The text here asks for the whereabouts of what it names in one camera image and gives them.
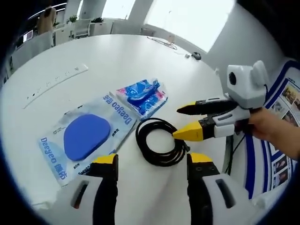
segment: person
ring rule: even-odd
[[[281,120],[269,110],[262,108],[251,114],[249,124],[252,135],[270,142],[274,147],[297,160],[300,157],[300,128]]]
[[[53,31],[53,24],[56,20],[56,9],[51,6],[52,1],[48,0],[45,11],[41,14],[37,22],[37,32],[39,35],[48,31]]]

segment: white round table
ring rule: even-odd
[[[191,101],[222,95],[219,77],[202,61],[186,59],[145,36],[104,35],[82,38],[49,49],[19,68],[1,91],[1,138],[12,175],[31,204],[53,201],[60,189],[38,148],[37,140],[62,115],[108,91],[156,77],[167,88],[167,103],[154,114],[181,128],[199,116],[176,113]],[[74,76],[23,109],[26,95],[66,69],[85,64],[89,70]],[[164,131],[148,136],[157,151],[173,148]],[[225,138],[187,142],[191,151],[207,154],[221,171]],[[186,157],[167,168],[148,164],[132,133],[119,152],[119,195],[116,224],[190,223]]]

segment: coiled cable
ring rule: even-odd
[[[149,120],[155,120],[155,122],[147,123],[141,127],[142,124]],[[190,150],[190,148],[183,140],[175,139],[175,147],[170,152],[154,152],[148,147],[146,139],[148,134],[156,129],[165,130],[171,135],[177,131],[172,124],[159,118],[149,118],[140,122],[135,131],[135,138],[144,158],[150,164],[162,167],[172,166],[179,163],[183,159],[185,153]]]

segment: blue sponge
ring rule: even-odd
[[[93,114],[86,114],[72,121],[64,133],[66,156],[78,161],[85,159],[107,139],[111,126],[107,120]]]

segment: power strip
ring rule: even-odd
[[[73,76],[81,74],[87,70],[88,70],[88,67],[84,64],[81,64],[77,67],[70,68],[65,73],[62,73],[61,75],[55,77],[52,81],[46,82],[45,85],[42,85],[36,91],[27,95],[26,100],[23,105],[23,109],[25,109],[30,103],[32,103],[34,100],[36,100],[38,97],[40,97],[42,94],[44,94],[46,91],[50,90],[54,86],[58,85],[61,82],[64,82],[65,80],[67,80]]]

